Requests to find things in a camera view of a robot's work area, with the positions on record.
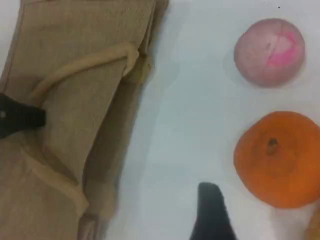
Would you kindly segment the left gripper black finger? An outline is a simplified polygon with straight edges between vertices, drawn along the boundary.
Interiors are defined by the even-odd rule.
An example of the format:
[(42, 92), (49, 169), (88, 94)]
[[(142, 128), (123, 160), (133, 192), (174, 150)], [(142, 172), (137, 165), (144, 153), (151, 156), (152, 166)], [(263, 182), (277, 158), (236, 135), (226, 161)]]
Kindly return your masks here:
[(0, 138), (46, 125), (46, 111), (0, 94)]

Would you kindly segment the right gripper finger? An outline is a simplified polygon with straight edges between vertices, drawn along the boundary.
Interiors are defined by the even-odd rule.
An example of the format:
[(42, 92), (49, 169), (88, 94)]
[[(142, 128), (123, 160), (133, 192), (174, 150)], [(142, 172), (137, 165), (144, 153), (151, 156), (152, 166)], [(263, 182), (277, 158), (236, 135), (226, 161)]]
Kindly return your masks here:
[(219, 186), (211, 182), (201, 182), (197, 193), (197, 214), (190, 239), (236, 240)]

